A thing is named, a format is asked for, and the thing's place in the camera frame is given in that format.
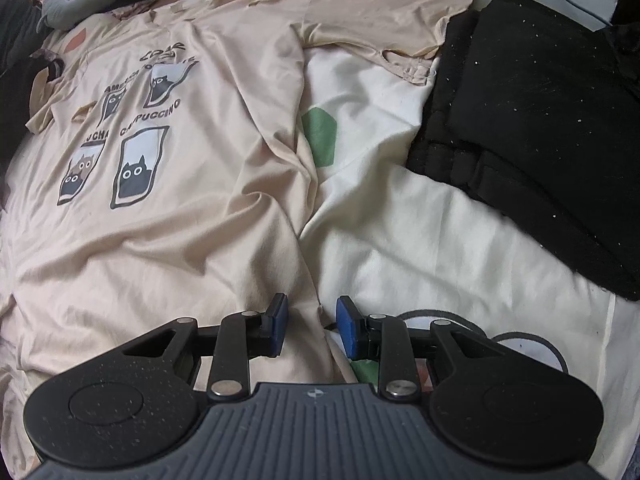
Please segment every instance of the white blanket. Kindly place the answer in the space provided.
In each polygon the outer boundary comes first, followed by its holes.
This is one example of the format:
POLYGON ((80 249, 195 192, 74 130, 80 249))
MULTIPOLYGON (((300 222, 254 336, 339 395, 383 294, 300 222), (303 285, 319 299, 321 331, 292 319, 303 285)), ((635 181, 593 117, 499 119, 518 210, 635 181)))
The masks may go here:
POLYGON ((498 212, 403 167, 424 89, 339 49, 310 53, 306 78, 301 111, 322 108, 337 124, 301 236, 326 313, 348 294, 365 314, 447 310, 489 337, 546 338, 603 401, 591 465, 619 479, 640 426, 640 308, 572 273, 498 212))

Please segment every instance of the dark gray fabric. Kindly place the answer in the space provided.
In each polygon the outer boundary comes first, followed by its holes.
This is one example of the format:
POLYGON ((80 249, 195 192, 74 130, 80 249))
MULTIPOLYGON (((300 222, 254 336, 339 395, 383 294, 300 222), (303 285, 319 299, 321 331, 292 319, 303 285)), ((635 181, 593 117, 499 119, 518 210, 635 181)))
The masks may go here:
POLYGON ((39 19, 31 0, 0 0, 0 74, 42 46, 50 28, 36 32, 39 19))

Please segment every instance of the bed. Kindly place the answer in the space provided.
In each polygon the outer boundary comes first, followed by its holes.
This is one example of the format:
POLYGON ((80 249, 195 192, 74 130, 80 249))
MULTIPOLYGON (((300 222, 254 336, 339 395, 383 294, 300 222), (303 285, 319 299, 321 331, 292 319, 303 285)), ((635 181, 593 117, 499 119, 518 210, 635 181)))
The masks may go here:
POLYGON ((47 377, 170 319, 216 324, 284 291, 283 355, 252 361, 254 382, 355 380, 323 329, 341 294, 366 314, 450 312, 490 337, 551 342, 603 400, 591 464, 620 478, 640 429, 637 306, 403 167, 446 21, 469 1, 310 1, 161 0, 49 38, 65 75, 41 89, 0 222, 10 472, 36 463, 21 413, 47 377))

